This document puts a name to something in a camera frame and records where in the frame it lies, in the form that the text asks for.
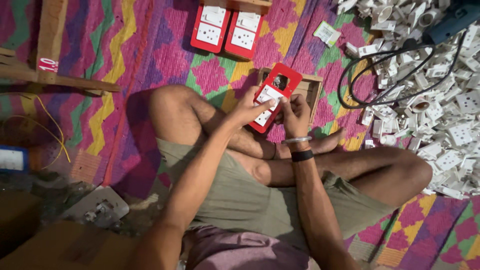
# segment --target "silver bangle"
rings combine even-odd
[[[296,137],[296,138],[293,138],[293,139],[283,140],[282,144],[286,145],[286,144],[291,144],[291,143],[310,141],[311,139],[312,139],[311,136]]]

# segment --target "knee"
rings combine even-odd
[[[183,85],[167,85],[156,88],[150,96],[150,107],[164,107],[169,104],[186,104],[193,94],[197,95],[190,87]]]
[[[432,180],[432,167],[414,153],[403,150],[401,164],[410,175],[409,180],[412,187],[418,189],[419,192],[426,188]]]

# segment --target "black cable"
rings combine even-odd
[[[437,83],[435,83],[434,85],[432,85],[431,87],[427,88],[427,89],[424,89],[418,93],[415,93],[415,94],[412,94],[412,95],[409,95],[409,96],[406,96],[406,97],[403,97],[403,98],[397,98],[395,100],[390,100],[390,101],[381,101],[384,97],[386,97],[391,91],[393,91],[399,84],[401,84],[402,82],[404,82],[407,78],[409,78],[410,76],[412,76],[417,70],[419,70],[420,68],[422,68],[422,66],[424,66],[424,64],[426,64],[434,55],[435,53],[435,50],[436,50],[436,47],[434,44],[418,44],[417,46],[414,46],[414,47],[410,47],[410,48],[405,48],[405,49],[398,49],[398,50],[391,50],[391,51],[381,51],[381,52],[376,52],[376,53],[372,53],[372,54],[369,54],[369,55],[365,55],[359,59],[356,59],[354,61],[352,61],[350,64],[347,65],[347,67],[345,68],[345,70],[343,71],[341,77],[340,77],[340,81],[338,82],[338,88],[337,88],[337,95],[338,95],[338,100],[340,101],[340,103],[342,104],[343,107],[345,108],[348,108],[348,109],[363,109],[365,107],[369,107],[369,106],[373,106],[373,105],[383,105],[383,104],[390,104],[390,103],[395,103],[395,102],[399,102],[399,101],[402,101],[402,100],[405,100],[405,99],[408,99],[408,98],[412,98],[412,97],[415,97],[415,96],[418,96],[418,95],[421,95],[427,91],[430,91],[432,89],[434,89],[435,87],[437,87],[439,84],[443,83],[447,77],[452,73],[452,70],[455,66],[455,63],[458,59],[458,56],[460,54],[460,50],[462,49],[462,44],[463,44],[463,40],[465,39],[465,36],[467,35],[467,32],[465,31],[462,35],[462,37],[460,38],[459,42],[458,42],[458,48],[456,50],[456,53],[455,53],[455,56],[453,58],[453,61],[452,61],[452,64],[450,66],[450,68],[448,69],[448,72],[447,74],[442,78],[440,79],[440,81],[438,81]],[[357,81],[358,78],[360,78],[360,76],[365,73],[367,70],[371,69],[373,66],[377,65],[377,64],[380,64],[392,57],[396,57],[397,55],[400,55],[402,53],[405,53],[405,52],[408,52],[408,51],[412,51],[412,50],[418,50],[418,49],[423,49],[423,48],[431,48],[432,49],[432,52],[429,54],[429,56],[422,61],[422,63],[420,65],[418,65],[417,67],[415,67],[410,73],[408,73],[405,77],[401,78],[400,80],[397,80],[397,83],[392,86],[389,90],[387,91],[384,91],[384,93],[382,93],[381,95],[379,95],[378,97],[374,98],[372,101],[370,102],[366,102],[364,100],[360,100],[357,96],[355,96],[354,94],[354,91],[353,91],[353,86],[355,85],[355,82]],[[368,65],[366,68],[364,68],[357,76],[355,76],[355,78],[351,81],[351,83],[349,83],[348,85],[348,91],[350,93],[350,95],[352,96],[352,99],[359,103],[358,106],[351,106],[351,105],[348,105],[342,98],[342,93],[341,93],[341,87],[342,87],[342,82],[343,82],[343,79],[345,77],[345,75],[348,73],[348,71],[357,63],[359,63],[360,61],[364,60],[364,59],[368,59],[372,56],[377,56],[377,55],[384,55],[384,54],[389,54],[388,56],[386,57],[383,57],[382,59]]]

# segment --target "hand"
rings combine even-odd
[[[252,86],[248,89],[233,111],[227,115],[225,123],[229,123],[233,128],[241,129],[243,126],[255,120],[262,112],[275,105],[275,101],[271,99],[255,107],[253,99],[255,98],[255,93],[258,91],[258,88],[258,86]]]
[[[310,107],[300,94],[292,95],[290,99],[290,102],[285,97],[280,99],[286,138],[304,137],[308,134]]]

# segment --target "red switch board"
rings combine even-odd
[[[225,51],[243,59],[252,59],[263,21],[263,15],[234,11]]]
[[[213,53],[220,52],[229,19],[229,10],[200,5],[190,44]]]
[[[287,86],[283,90],[272,84],[278,75],[283,75],[288,78]],[[262,114],[253,122],[249,123],[249,125],[256,131],[264,133],[281,110],[280,98],[289,98],[302,79],[303,77],[300,73],[282,63],[277,63],[268,74],[262,86],[258,89],[258,92],[255,94],[255,99],[253,100],[256,104],[262,104],[270,99],[275,100],[276,103],[270,109],[262,112]]]

